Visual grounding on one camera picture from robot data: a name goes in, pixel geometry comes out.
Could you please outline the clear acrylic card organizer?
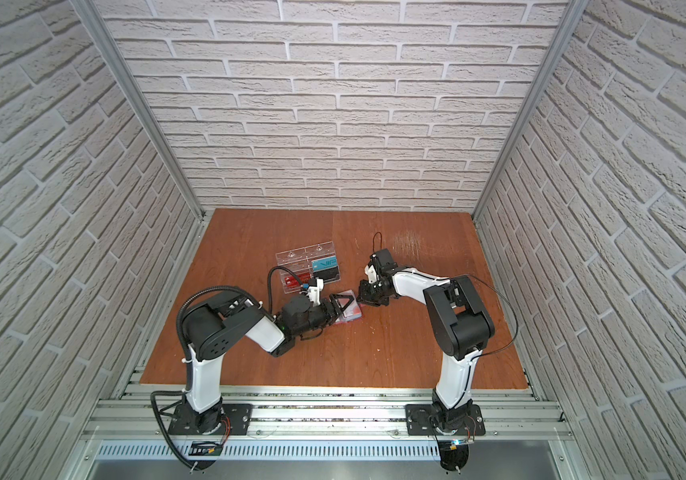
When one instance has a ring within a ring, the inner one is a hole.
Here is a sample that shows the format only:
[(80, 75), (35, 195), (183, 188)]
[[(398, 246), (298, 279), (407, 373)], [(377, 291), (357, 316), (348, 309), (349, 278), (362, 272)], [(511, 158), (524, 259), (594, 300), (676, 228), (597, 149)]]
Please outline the clear acrylic card organizer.
[[(278, 252), (275, 254), (276, 264), (278, 266), (283, 266), (294, 272), (297, 276), (302, 273), (308, 273), (310, 275), (310, 280), (314, 280), (314, 271), (312, 269), (312, 261), (314, 259), (333, 256), (336, 254), (335, 244), (332, 241), (318, 243), (309, 245), (302, 248), (296, 248), (292, 250), (286, 250)], [(298, 292), (300, 288), (297, 289), (287, 289), (282, 282), (282, 274), (287, 273), (284, 271), (280, 272), (280, 278), (282, 283), (283, 291), (286, 294)]]

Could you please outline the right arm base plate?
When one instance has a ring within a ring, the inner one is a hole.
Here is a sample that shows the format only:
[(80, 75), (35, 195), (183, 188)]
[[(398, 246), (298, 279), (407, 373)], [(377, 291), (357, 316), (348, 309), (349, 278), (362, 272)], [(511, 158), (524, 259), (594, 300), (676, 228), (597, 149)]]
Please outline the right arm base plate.
[(405, 418), (409, 436), (461, 435), (484, 436), (486, 427), (480, 407), (473, 401), (453, 409), (440, 402), (407, 404)]

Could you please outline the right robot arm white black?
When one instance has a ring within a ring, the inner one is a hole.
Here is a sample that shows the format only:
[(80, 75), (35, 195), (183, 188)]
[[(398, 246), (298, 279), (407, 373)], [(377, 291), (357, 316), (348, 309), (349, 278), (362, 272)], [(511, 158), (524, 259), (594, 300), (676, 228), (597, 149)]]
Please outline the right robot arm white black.
[(434, 402), (442, 411), (458, 410), (471, 401), (471, 385), (494, 323), (473, 282), (466, 275), (438, 277), (398, 265), (389, 250), (369, 257), (358, 301), (387, 306), (391, 299), (410, 298), (427, 308), (434, 338), (443, 353)]

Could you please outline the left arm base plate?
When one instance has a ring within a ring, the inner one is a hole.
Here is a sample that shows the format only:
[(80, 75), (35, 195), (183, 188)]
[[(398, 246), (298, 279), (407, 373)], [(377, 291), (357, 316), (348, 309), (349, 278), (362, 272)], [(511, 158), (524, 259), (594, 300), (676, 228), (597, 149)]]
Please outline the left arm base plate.
[(217, 404), (203, 413), (196, 412), (183, 402), (175, 407), (167, 429), (172, 435), (221, 435), (244, 436), (247, 434), (253, 405), (249, 403)]

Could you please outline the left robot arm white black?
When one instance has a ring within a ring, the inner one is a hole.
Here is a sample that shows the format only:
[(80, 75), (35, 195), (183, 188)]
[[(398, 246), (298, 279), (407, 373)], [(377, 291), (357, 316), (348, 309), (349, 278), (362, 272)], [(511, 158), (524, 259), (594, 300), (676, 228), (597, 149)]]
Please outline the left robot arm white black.
[(211, 297), (198, 304), (188, 300), (176, 319), (185, 355), (185, 399), (199, 416), (220, 409), (223, 357), (242, 338), (249, 338), (265, 352), (279, 357), (312, 332), (321, 333), (333, 325), (355, 301), (350, 294), (332, 294), (318, 300), (299, 294), (273, 316), (254, 296), (238, 287), (211, 287), (195, 296), (206, 294)]

